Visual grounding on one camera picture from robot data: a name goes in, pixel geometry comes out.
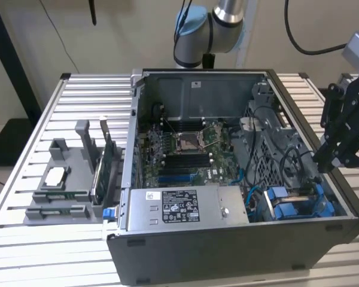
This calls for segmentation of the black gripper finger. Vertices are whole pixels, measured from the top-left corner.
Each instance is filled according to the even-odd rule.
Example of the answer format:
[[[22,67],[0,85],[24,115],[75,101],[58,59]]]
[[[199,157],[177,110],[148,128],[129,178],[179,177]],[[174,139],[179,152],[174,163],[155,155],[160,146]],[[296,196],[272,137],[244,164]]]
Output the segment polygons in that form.
[[[346,150],[343,131],[343,97],[344,89],[335,83],[329,84],[324,93],[325,102],[320,125],[324,129],[321,146],[313,156],[320,173],[328,173],[334,169],[332,161],[338,157],[341,163],[342,154]]]
[[[347,168],[359,168],[359,121],[354,121],[353,126],[346,123],[338,141],[334,154],[339,162]]]

